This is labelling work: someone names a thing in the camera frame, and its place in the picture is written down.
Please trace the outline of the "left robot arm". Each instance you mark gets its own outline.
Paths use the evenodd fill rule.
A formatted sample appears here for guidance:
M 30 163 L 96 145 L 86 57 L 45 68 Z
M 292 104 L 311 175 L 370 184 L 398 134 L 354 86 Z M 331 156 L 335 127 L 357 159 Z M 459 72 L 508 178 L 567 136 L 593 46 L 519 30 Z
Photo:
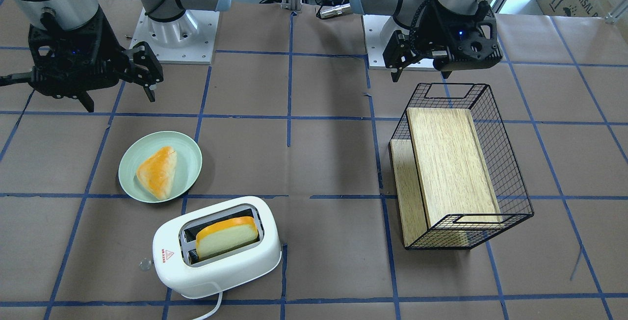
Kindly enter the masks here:
M 493 0 L 350 0 L 354 13 L 388 16 L 393 30 L 383 51 L 391 79 L 431 60 L 447 79 L 459 70 L 489 69 L 503 58 Z

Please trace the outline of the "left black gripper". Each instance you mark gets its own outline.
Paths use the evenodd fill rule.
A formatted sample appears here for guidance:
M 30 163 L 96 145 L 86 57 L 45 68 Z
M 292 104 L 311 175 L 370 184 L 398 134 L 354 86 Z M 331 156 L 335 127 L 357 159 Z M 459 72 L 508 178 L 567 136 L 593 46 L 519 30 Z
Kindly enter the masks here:
M 393 31 L 383 51 L 384 65 L 397 83 L 402 71 L 422 58 L 447 79 L 458 70 L 489 69 L 500 63 L 503 52 L 497 38 L 497 20 L 487 0 L 477 0 L 471 14 L 457 14 L 438 1 L 421 19 L 421 56 L 411 49 L 410 36 Z

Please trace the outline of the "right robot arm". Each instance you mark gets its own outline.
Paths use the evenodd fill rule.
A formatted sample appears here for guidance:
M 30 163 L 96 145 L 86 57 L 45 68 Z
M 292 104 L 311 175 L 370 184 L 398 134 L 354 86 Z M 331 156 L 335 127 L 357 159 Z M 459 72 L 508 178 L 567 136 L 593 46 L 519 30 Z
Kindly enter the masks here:
M 154 102 L 166 54 L 182 50 L 182 61 L 211 55 L 200 22 L 207 14 L 227 11 L 232 0 L 140 1 L 140 38 L 126 49 L 97 0 L 14 0 L 29 20 L 33 67 L 1 77 L 1 85 L 27 83 L 43 96 L 74 99 L 94 112 L 90 91 L 126 81 L 141 86 Z

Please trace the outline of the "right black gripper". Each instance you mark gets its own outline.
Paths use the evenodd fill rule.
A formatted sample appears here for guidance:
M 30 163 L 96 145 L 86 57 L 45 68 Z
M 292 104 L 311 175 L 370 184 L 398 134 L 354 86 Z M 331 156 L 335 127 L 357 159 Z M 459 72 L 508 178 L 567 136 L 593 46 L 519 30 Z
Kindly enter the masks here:
M 28 45 L 34 65 L 28 84 L 45 96 L 73 97 L 87 112 L 95 103 L 90 90 L 106 89 L 118 81 L 140 85 L 150 103 L 164 80 L 163 67 L 146 41 L 131 49 L 119 44 L 101 7 L 84 25 L 64 30 L 56 14 L 46 8 L 43 27 L 31 26 Z

